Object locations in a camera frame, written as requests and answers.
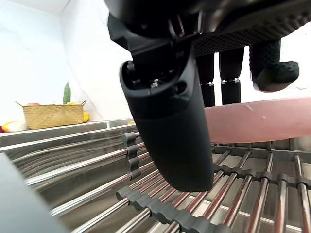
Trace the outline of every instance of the metal rod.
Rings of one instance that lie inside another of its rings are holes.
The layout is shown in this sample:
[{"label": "metal rod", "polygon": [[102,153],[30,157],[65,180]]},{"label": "metal rod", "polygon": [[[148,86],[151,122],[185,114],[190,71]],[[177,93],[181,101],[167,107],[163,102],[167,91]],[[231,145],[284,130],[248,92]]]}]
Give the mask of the metal rod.
[{"label": "metal rod", "polygon": [[[246,152],[243,158],[239,161],[239,164],[237,167],[242,168],[248,157],[250,156],[251,152]],[[221,205],[223,202],[225,196],[227,195],[230,187],[233,185],[234,181],[237,179],[238,175],[237,173],[232,173],[228,180],[225,182],[225,184],[221,187],[219,192],[216,194],[215,199],[211,202],[211,204],[208,206],[208,208],[205,210],[203,216],[206,217],[207,219],[211,219],[214,214],[216,213],[218,207]]]},{"label": "metal rod", "polygon": [[[163,180],[164,180],[164,178],[160,176],[160,177],[150,181],[148,184],[145,184],[141,189],[139,189],[139,191],[144,192],[144,191],[148,190],[150,187],[162,182]],[[111,206],[108,209],[106,209],[105,211],[101,212],[99,215],[95,216],[91,220],[87,221],[86,223],[82,224],[80,227],[73,230],[71,233],[84,233],[84,232],[91,231],[94,227],[96,227],[98,224],[100,224],[107,217],[112,216],[113,214],[115,214],[116,212],[118,212],[123,207],[127,206],[128,204],[129,204],[129,199],[123,198],[122,200],[120,200],[119,202],[114,204],[113,206]]]},{"label": "metal rod", "polygon": [[[266,169],[267,170],[271,170],[272,168],[272,157],[273,155],[269,154],[268,155],[268,160],[267,160],[267,165],[266,165]],[[233,223],[239,213],[240,207],[246,197],[246,194],[248,192],[248,189],[250,187],[250,184],[252,183],[252,176],[247,175],[238,191],[238,193],[236,194],[236,197],[233,200],[233,204],[232,206],[229,208],[229,211],[224,219],[223,224],[225,224],[226,226],[232,228]]]},{"label": "metal rod", "polygon": [[[273,153],[268,154],[267,164],[266,164],[266,171],[268,172],[271,172],[272,170],[273,156],[274,156]],[[268,187],[269,187],[269,180],[267,178],[262,178],[260,181],[259,194],[255,201],[253,211],[249,217],[249,220],[247,222],[244,232],[257,233],[259,225],[260,225],[260,219],[261,219],[262,211],[264,208],[264,204],[266,202]]]},{"label": "metal rod", "polygon": [[278,202],[276,205],[276,216],[274,221],[274,232],[284,233],[287,221],[287,183],[286,181],[278,182]]},{"label": "metal rod", "polygon": [[[225,156],[221,156],[218,158],[217,165],[219,165],[228,155],[229,155],[230,151],[227,150],[223,155]],[[218,181],[221,179],[221,177],[223,176],[224,172],[223,171],[218,171],[215,175],[214,175],[214,179],[213,179],[213,186],[212,188],[218,183]],[[201,204],[201,202],[205,199],[205,197],[209,194],[210,191],[206,191],[206,192],[200,192],[186,207],[186,210],[188,210],[191,214],[196,210],[196,208],[198,208],[198,206]],[[173,222],[169,225],[169,227],[164,231],[164,233],[175,233],[177,231],[179,231],[179,224],[177,222]]]},{"label": "metal rod", "polygon": [[305,174],[304,174],[303,169],[302,169],[301,159],[300,159],[300,156],[298,154],[295,155],[294,162],[295,162],[296,174],[298,176],[304,176]]},{"label": "metal rod", "polygon": [[31,177],[28,178],[26,180],[26,184],[27,185],[34,185],[34,184],[38,184],[47,180],[51,180],[53,178],[59,178],[62,177],[64,175],[68,175],[69,173],[72,173],[74,171],[77,171],[79,169],[82,169],[86,166],[92,165],[94,163],[98,163],[98,162],[103,162],[105,160],[111,159],[111,158],[118,158],[121,156],[124,156],[127,154],[127,149],[121,149],[121,150],[117,150],[108,154],[104,154],[101,156],[98,156],[96,158],[92,158],[92,159],[88,159],[82,162],[78,162],[75,164],[71,164],[65,167],[61,167],[59,169],[55,169],[53,171],[44,173],[42,175],[38,175],[35,177]]},{"label": "metal rod", "polygon": [[130,188],[131,189],[136,189],[138,188],[139,186],[141,186],[142,184],[144,184],[145,182],[149,181],[150,179],[158,176],[160,173],[159,173],[159,170],[155,170],[151,173],[149,173],[148,175],[144,176],[143,178],[141,178],[140,180],[136,181],[135,183],[131,184],[130,185]]},{"label": "metal rod", "polygon": [[[295,161],[297,175],[304,176],[300,156],[295,155],[294,161]],[[298,184],[298,195],[299,195],[299,202],[300,202],[301,213],[302,213],[302,218],[301,218],[302,232],[311,233],[310,201],[309,201],[309,196],[307,192],[307,187],[303,183]]]},{"label": "metal rod", "polygon": [[[142,166],[140,168],[140,170],[143,172],[143,171],[150,169],[153,166],[154,166],[153,162],[150,162],[150,163]],[[144,183],[156,175],[159,175],[159,172],[157,170],[150,173],[149,175],[145,176],[144,178],[142,178],[141,180],[137,181],[134,184],[136,185],[136,184]],[[120,183],[127,181],[129,179],[131,179],[131,173],[120,176],[120,177],[118,177],[118,178],[116,178],[116,179],[114,179],[114,180],[112,180],[112,181],[110,181],[104,185],[99,186],[98,188],[93,189],[90,192],[87,192],[87,193],[85,193],[85,194],[83,194],[83,195],[81,195],[81,196],[79,196],[73,200],[70,200],[70,201],[68,201],[68,202],[66,202],[60,206],[57,206],[56,208],[54,208],[50,211],[50,214],[51,214],[51,216],[62,216],[64,214],[78,208],[79,206],[81,206],[85,203],[88,203],[89,201],[99,197],[100,195],[108,192],[109,190],[111,190],[112,187],[116,186],[117,184],[120,184]]]},{"label": "metal rod", "polygon": [[91,220],[87,221],[86,223],[82,224],[80,227],[74,229],[71,233],[84,233],[91,231],[94,227],[96,227],[101,221],[105,220],[107,217],[113,215],[117,211],[123,209],[129,204],[129,199],[124,198],[111,206],[110,208],[106,209],[105,211],[101,212],[99,215],[95,216]]},{"label": "metal rod", "polygon": [[149,153],[147,152],[147,153],[141,154],[137,157],[139,158],[139,161],[143,161],[144,159],[149,158]]},{"label": "metal rod", "polygon": [[219,156],[219,158],[214,163],[220,165],[230,153],[231,150],[227,150],[225,153]]},{"label": "metal rod", "polygon": [[[167,182],[164,182],[163,184],[166,184],[165,187],[169,186],[169,184]],[[164,201],[165,199],[167,199],[169,196],[171,196],[174,192],[176,192],[177,190],[174,188],[171,188],[170,190],[168,190],[164,195],[162,195],[159,199],[160,201]],[[149,193],[149,196],[152,198],[156,195],[156,189],[153,190],[152,192]],[[140,212],[139,215],[135,216],[134,218],[132,218],[130,221],[128,221],[127,223],[125,223],[120,229],[118,229],[115,233],[128,233],[131,232],[132,230],[136,229],[140,224],[142,224],[145,220],[147,220],[151,215],[151,211],[148,208],[145,208],[143,211]]]}]

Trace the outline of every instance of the wicker basket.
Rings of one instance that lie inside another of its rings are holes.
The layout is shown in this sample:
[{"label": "wicker basket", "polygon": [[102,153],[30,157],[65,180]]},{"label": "wicker basket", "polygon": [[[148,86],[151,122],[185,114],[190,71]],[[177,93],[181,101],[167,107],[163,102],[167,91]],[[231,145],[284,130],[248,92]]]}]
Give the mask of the wicker basket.
[{"label": "wicker basket", "polygon": [[31,130],[83,123],[83,105],[22,106],[27,127]]}]

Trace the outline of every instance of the textured black rubber surface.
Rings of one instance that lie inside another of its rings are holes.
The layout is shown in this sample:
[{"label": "textured black rubber surface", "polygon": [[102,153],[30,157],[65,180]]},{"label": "textured black rubber surface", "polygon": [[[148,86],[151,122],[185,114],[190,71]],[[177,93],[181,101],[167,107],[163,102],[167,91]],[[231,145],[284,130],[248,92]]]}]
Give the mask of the textured black rubber surface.
[{"label": "textured black rubber surface", "polygon": [[181,232],[187,233],[232,233],[224,224],[214,225],[203,216],[194,217],[189,211],[178,210],[171,203],[163,203],[157,198],[151,198],[147,194],[141,194],[138,190],[132,190],[125,186],[117,192],[117,198],[128,198],[130,204],[138,211],[148,208],[151,216],[156,217],[162,224],[177,222]]},{"label": "textured black rubber surface", "polygon": [[265,41],[249,47],[249,66],[253,80],[269,65],[278,63],[281,54],[281,40]]},{"label": "textured black rubber surface", "polygon": [[121,86],[156,167],[178,190],[210,190],[213,183],[211,147],[192,54],[188,51],[175,79],[157,88],[128,88],[124,82],[126,65],[121,68]]},{"label": "textured black rubber surface", "polygon": [[236,11],[228,17],[222,29],[194,40],[195,56],[279,40],[310,21],[311,5],[308,0],[284,1],[244,16]]},{"label": "textured black rubber surface", "polygon": [[238,178],[245,178],[247,175],[252,176],[254,181],[261,181],[262,178],[267,178],[270,183],[278,184],[280,180],[286,181],[287,185],[290,187],[296,188],[299,183],[303,183],[306,185],[307,189],[311,189],[311,180],[303,177],[291,177],[284,173],[274,175],[271,172],[263,171],[263,172],[256,172],[253,169],[249,170],[242,170],[239,167],[228,167],[227,165],[218,166],[214,164],[214,172],[223,171],[224,175],[229,176],[231,173],[236,173]]},{"label": "textured black rubber surface", "polygon": [[124,147],[127,149],[126,166],[131,173],[131,180],[141,175],[139,169],[139,158],[137,157],[138,147],[136,145],[136,134],[134,132],[125,133],[121,136]]},{"label": "textured black rubber surface", "polygon": [[222,80],[232,80],[241,74],[244,47],[219,53],[219,70]]},{"label": "textured black rubber surface", "polygon": [[221,84],[223,105],[241,103],[241,84],[237,81],[228,81]]},{"label": "textured black rubber surface", "polygon": [[268,65],[256,79],[258,88],[262,91],[275,92],[289,86],[299,76],[297,62],[280,62]]},{"label": "textured black rubber surface", "polygon": [[261,91],[279,91],[299,76],[297,62],[279,62],[281,41],[266,41],[250,46],[252,80]]}]

